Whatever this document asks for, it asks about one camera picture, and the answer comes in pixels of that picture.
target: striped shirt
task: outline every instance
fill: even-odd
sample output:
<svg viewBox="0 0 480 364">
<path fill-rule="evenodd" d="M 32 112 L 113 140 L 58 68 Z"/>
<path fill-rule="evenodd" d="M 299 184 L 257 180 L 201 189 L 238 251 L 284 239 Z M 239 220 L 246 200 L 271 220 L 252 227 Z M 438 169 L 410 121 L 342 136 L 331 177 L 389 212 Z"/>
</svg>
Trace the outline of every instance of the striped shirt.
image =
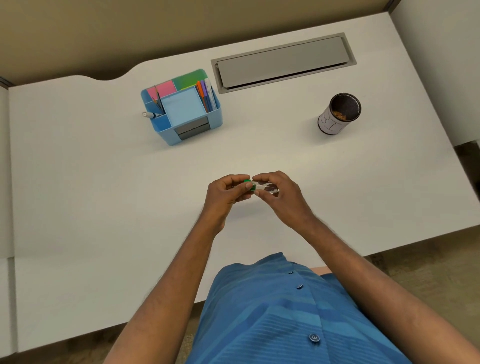
<svg viewBox="0 0 480 364">
<path fill-rule="evenodd" d="M 187 363 L 410 361 L 333 274 L 318 276 L 277 253 L 218 273 Z"/>
</svg>

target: orange pen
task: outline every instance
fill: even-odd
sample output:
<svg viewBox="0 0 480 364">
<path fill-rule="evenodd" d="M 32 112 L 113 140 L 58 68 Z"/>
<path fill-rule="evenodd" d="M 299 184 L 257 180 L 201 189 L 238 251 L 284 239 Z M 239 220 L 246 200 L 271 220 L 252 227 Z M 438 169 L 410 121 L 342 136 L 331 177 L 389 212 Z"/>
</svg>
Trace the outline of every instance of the orange pen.
<svg viewBox="0 0 480 364">
<path fill-rule="evenodd" d="M 200 83 L 200 81 L 197 81 L 197 84 L 195 86 L 197 87 L 197 91 L 200 94 L 200 98 L 202 99 L 202 102 L 204 103 L 205 111 L 208 112 L 207 104 L 205 103 L 205 95 L 204 95 L 204 92 L 202 90 L 202 84 Z"/>
</svg>

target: transparent tube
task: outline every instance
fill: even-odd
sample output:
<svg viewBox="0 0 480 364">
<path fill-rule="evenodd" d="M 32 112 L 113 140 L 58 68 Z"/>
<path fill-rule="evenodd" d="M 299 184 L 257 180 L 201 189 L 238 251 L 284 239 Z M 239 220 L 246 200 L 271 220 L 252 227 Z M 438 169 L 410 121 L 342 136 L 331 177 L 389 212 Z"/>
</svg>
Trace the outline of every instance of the transparent tube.
<svg viewBox="0 0 480 364">
<path fill-rule="evenodd" d="M 250 189 L 250 191 L 265 190 L 267 192 L 270 192 L 271 194 L 276 194 L 279 191 L 276 184 L 272 182 L 257 182 L 251 180 L 245 180 L 245 182 L 252 182 L 253 187 Z"/>
</svg>

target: green cap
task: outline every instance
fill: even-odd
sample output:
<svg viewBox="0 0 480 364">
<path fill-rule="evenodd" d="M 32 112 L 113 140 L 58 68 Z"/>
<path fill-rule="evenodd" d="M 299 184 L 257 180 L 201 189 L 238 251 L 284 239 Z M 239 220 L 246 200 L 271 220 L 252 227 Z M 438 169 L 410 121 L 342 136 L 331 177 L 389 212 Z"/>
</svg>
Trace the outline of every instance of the green cap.
<svg viewBox="0 0 480 364">
<path fill-rule="evenodd" d="M 252 180 L 243 180 L 243 181 L 244 181 L 244 182 L 252 182 Z M 250 191 L 255 191 L 255 187 L 256 187 L 256 186 L 255 186 L 254 183 L 252 183 L 252 184 L 253 184 L 253 186 L 252 186 L 252 188 L 250 189 Z"/>
</svg>

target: desk organizer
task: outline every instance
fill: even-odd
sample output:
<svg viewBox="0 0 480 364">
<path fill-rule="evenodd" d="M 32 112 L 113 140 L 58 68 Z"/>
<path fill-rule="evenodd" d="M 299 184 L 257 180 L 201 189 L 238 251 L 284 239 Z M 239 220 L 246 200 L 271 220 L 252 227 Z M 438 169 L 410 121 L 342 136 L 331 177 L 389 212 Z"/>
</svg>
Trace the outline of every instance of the desk organizer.
<svg viewBox="0 0 480 364">
<path fill-rule="evenodd" d="M 213 88 L 217 109 L 206 112 L 195 87 L 197 81 L 207 77 L 204 70 L 196 70 L 142 90 L 142 101 L 148 112 L 159 113 L 159 108 L 152 98 L 157 99 L 160 96 L 165 114 L 150 121 L 153 129 L 169 146 L 222 125 L 222 109 Z"/>
</svg>

